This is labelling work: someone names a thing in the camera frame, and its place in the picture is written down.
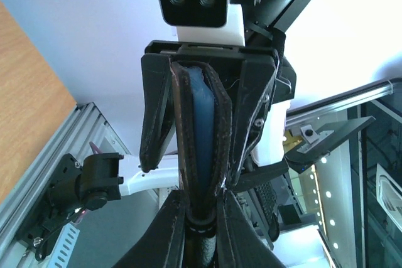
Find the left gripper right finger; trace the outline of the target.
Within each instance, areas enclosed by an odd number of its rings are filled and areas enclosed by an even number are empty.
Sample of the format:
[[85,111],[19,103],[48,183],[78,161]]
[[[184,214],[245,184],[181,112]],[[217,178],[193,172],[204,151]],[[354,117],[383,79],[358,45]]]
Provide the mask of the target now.
[[216,248],[219,267],[285,266],[259,239],[231,191],[217,199]]

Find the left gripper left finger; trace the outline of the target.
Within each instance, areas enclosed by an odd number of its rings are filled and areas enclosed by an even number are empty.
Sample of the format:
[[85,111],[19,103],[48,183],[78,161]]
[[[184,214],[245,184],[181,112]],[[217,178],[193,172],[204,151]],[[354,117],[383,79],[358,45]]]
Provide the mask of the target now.
[[185,240],[183,192],[173,190],[151,225],[114,267],[181,267]]

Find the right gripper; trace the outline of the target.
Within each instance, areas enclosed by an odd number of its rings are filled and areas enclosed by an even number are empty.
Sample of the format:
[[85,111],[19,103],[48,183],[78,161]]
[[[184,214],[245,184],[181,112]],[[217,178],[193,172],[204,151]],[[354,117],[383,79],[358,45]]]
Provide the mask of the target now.
[[172,137],[177,138],[170,65],[179,61],[209,64],[231,99],[232,132],[225,179],[236,185],[245,159],[261,139],[269,110],[294,98],[296,73],[278,46],[151,42],[141,58],[144,117],[139,159],[145,173],[158,167]]

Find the black leather card holder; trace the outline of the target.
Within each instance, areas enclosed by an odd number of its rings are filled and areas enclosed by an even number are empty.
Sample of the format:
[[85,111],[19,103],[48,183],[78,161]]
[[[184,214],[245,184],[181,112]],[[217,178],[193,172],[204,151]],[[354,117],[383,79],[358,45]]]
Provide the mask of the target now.
[[204,62],[170,65],[181,186],[196,219],[214,210],[229,167],[232,102]]

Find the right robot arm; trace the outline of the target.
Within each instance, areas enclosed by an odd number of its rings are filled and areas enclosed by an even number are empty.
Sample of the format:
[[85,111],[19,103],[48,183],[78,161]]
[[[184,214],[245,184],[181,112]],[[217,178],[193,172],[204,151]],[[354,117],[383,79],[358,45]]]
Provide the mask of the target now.
[[173,136],[185,186],[240,178],[268,136],[268,112],[294,96],[285,33],[310,0],[159,0],[178,41],[154,41],[141,58],[145,112],[139,160],[157,169]]

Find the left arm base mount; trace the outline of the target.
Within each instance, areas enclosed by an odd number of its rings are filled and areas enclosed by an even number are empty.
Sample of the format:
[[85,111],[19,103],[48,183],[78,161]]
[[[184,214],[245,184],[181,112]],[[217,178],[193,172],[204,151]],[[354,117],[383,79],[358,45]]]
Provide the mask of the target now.
[[24,218],[16,239],[34,249],[36,260],[44,261],[64,226],[88,210],[121,199],[119,161],[123,158],[119,153],[92,154],[80,164],[70,153],[63,155]]

